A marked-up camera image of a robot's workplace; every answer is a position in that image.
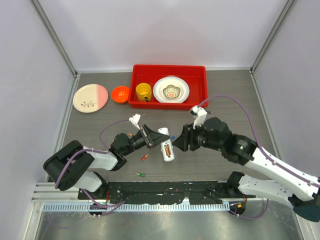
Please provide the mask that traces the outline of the orange AAA battery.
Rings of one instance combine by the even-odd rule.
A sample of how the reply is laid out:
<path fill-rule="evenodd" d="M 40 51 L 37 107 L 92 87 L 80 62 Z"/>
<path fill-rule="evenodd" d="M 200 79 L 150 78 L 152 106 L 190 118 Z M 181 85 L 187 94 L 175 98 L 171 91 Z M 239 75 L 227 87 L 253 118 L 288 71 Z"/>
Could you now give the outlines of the orange AAA battery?
<path fill-rule="evenodd" d="M 170 157 L 171 157 L 170 146 L 169 146 L 168 144 L 166 144 L 166 145 L 164 146 L 164 149 L 165 149 L 166 155 L 170 158 Z"/>

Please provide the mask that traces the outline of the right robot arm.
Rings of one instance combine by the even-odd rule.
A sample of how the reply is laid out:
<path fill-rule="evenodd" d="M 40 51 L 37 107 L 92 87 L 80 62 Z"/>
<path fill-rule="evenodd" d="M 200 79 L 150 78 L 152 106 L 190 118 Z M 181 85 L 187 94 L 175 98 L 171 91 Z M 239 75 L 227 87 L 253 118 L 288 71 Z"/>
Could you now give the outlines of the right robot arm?
<path fill-rule="evenodd" d="M 226 184 L 226 193 L 233 198 L 240 194 L 267 198 L 291 208 L 298 216 L 320 220 L 320 179 L 300 171 L 244 135 L 232 133 L 217 117 L 201 126 L 184 125 L 173 146 L 183 152 L 207 148 L 219 151 L 231 163 L 253 169 L 269 177 L 259 180 L 241 172 L 233 172 Z"/>

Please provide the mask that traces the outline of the white remote control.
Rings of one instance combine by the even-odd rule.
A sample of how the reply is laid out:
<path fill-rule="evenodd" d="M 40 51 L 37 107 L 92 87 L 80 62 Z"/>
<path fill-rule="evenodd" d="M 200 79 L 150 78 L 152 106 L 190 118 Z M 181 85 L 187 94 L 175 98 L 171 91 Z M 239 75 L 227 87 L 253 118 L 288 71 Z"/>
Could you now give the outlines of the white remote control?
<path fill-rule="evenodd" d="M 159 128 L 157 131 L 161 134 L 169 135 L 169 130 L 167 127 Z M 168 140 L 162 142 L 160 144 L 160 147 L 165 162 L 171 162 L 175 159 L 171 137 L 169 137 Z"/>

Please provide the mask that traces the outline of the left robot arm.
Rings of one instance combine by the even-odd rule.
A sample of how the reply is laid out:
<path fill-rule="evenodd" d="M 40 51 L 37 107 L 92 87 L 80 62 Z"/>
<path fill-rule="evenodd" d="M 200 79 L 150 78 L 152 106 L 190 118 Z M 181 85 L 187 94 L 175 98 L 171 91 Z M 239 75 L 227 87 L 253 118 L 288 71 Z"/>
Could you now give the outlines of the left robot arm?
<path fill-rule="evenodd" d="M 86 148 L 79 141 L 73 140 L 48 158 L 43 169 L 55 183 L 56 189 L 85 189 L 93 198 L 100 200 L 106 195 L 107 188 L 102 177 L 91 169 L 118 171 L 127 163 L 125 156 L 143 147 L 150 149 L 158 145 L 162 151 L 165 147 L 172 149 L 168 128 L 154 131 L 144 124 L 131 137 L 125 133 L 117 134 L 110 148 L 105 151 Z"/>

